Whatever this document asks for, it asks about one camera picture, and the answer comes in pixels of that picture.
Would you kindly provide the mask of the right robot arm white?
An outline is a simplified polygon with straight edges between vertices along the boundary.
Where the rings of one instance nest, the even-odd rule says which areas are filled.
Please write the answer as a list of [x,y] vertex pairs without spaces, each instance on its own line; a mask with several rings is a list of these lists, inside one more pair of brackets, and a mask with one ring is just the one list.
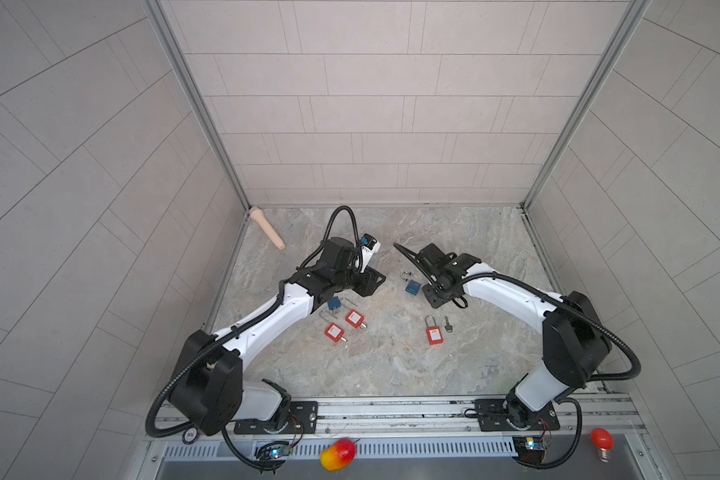
[[571,394],[590,382],[632,380],[641,373],[638,356],[602,323],[586,295],[542,291],[474,255],[445,253],[433,243],[418,252],[399,243],[394,248],[426,277],[422,291],[432,308],[448,302],[465,308],[472,297],[509,313],[542,336],[541,361],[507,393],[504,417],[514,429],[526,430],[549,404],[568,403],[575,409],[576,429],[570,447],[559,458],[546,463],[517,458],[517,464],[543,471],[566,463],[583,431],[583,410]]

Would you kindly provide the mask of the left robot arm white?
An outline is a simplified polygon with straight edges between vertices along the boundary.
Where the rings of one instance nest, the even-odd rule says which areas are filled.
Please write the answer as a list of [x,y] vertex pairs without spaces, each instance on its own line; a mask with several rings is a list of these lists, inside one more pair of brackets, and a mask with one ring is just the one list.
[[291,395],[268,379],[245,380],[247,365],[337,293],[352,290],[371,296],[386,279],[370,265],[379,249],[369,234],[355,232],[347,240],[326,231],[295,273],[279,282],[273,298],[215,333],[191,334],[172,376],[147,411],[146,435],[165,438],[196,429],[227,437],[228,424],[240,421],[256,421],[269,431],[286,427]]

